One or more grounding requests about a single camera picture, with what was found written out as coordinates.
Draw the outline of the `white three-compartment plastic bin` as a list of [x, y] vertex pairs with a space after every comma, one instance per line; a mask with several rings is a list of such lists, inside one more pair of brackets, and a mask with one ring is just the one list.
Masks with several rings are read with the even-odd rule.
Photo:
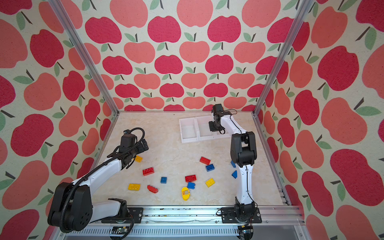
[[229, 138], [228, 133], [220, 134], [210, 131], [209, 122], [212, 120], [212, 116], [179, 119], [181, 142], [184, 144]]

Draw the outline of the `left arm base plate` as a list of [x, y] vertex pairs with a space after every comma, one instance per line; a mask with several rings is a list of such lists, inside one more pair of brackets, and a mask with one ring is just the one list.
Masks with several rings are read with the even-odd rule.
[[116, 216], [107, 217], [101, 220], [103, 224], [140, 224], [143, 217], [143, 208], [125, 208]]

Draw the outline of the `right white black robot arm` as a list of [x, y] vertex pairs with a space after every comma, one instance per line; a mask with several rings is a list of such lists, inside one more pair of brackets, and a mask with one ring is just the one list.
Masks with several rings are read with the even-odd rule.
[[234, 164], [239, 166], [240, 187], [234, 205], [236, 219], [240, 223], [248, 223], [256, 213], [257, 204], [252, 193], [252, 172], [257, 159], [256, 137], [254, 132], [243, 129], [234, 119], [230, 110], [224, 110], [221, 104], [212, 108], [213, 120], [209, 122], [211, 132], [222, 132], [231, 135], [230, 156]]

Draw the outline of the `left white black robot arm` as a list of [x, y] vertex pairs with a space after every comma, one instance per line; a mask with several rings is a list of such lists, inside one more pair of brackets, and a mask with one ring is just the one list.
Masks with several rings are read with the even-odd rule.
[[130, 168], [137, 155], [148, 149], [144, 129], [136, 127], [125, 130], [120, 145], [104, 162], [84, 176], [70, 183], [63, 182], [56, 187], [48, 214], [48, 224], [67, 234], [81, 231], [89, 223], [105, 220], [128, 223], [125, 234], [130, 233], [135, 220], [125, 200], [110, 198], [106, 202], [94, 204], [92, 196], [113, 175]]

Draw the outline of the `small yellow lego brick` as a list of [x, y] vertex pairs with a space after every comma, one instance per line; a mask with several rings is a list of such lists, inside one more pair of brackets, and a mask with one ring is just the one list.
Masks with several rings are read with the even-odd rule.
[[141, 156], [136, 156], [135, 157], [135, 161], [140, 163], [141, 161], [143, 160], [143, 158]]

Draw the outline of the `blue sloped lego brick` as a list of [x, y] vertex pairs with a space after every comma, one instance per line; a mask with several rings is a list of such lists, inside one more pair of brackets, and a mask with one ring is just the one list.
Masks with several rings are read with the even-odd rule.
[[234, 171], [234, 172], [232, 173], [232, 177], [233, 177], [234, 179], [236, 179], [236, 178], [238, 177], [238, 173], [237, 173], [237, 171]]

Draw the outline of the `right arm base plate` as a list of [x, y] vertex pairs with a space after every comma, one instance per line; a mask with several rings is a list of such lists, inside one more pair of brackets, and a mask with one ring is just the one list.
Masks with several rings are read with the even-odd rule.
[[236, 211], [234, 207], [221, 208], [217, 215], [222, 218], [223, 224], [261, 224], [263, 222], [259, 208], [250, 212], [241, 213]]

